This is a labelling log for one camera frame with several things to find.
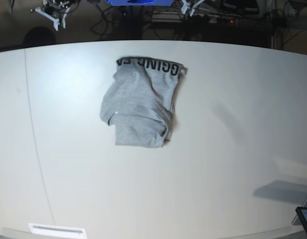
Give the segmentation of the grey T-shirt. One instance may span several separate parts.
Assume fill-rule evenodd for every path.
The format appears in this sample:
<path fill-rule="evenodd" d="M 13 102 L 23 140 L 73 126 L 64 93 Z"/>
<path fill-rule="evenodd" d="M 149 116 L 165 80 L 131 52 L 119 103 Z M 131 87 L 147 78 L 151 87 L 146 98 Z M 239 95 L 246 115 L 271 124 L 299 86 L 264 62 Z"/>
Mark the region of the grey T-shirt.
<path fill-rule="evenodd" d="M 115 126 L 115 144 L 163 147 L 173 131 L 174 95 L 187 69 L 180 63 L 123 57 L 105 93 L 100 118 Z"/>

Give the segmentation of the black power strip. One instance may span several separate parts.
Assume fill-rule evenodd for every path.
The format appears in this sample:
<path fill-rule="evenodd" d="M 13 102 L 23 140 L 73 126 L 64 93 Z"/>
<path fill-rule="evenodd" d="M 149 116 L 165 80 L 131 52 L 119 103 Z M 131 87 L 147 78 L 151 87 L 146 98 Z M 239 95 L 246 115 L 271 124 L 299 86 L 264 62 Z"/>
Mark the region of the black power strip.
<path fill-rule="evenodd" d="M 189 24 L 228 24 L 234 25 L 235 21 L 230 16 L 224 15 L 171 15 L 173 18 L 162 18 L 162 15 L 154 15 L 152 18 L 152 23 L 189 23 Z"/>

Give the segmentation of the blue plastic box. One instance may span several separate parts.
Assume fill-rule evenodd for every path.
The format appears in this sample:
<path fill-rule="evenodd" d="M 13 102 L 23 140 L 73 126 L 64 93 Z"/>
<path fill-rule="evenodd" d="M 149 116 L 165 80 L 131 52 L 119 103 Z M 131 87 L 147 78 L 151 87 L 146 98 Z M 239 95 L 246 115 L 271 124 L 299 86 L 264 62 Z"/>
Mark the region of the blue plastic box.
<path fill-rule="evenodd" d="M 107 0 L 112 6 L 171 6 L 174 0 Z"/>

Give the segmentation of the white label plate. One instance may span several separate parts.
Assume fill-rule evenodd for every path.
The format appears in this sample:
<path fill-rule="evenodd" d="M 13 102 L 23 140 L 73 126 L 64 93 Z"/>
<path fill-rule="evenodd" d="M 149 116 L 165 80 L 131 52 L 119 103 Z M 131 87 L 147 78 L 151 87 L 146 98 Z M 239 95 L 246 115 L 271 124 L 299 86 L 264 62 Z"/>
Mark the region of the white label plate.
<path fill-rule="evenodd" d="M 34 223 L 29 223 L 29 228 L 32 234 L 41 236 L 67 239 L 85 239 L 87 237 L 85 229 L 81 228 L 58 227 Z"/>

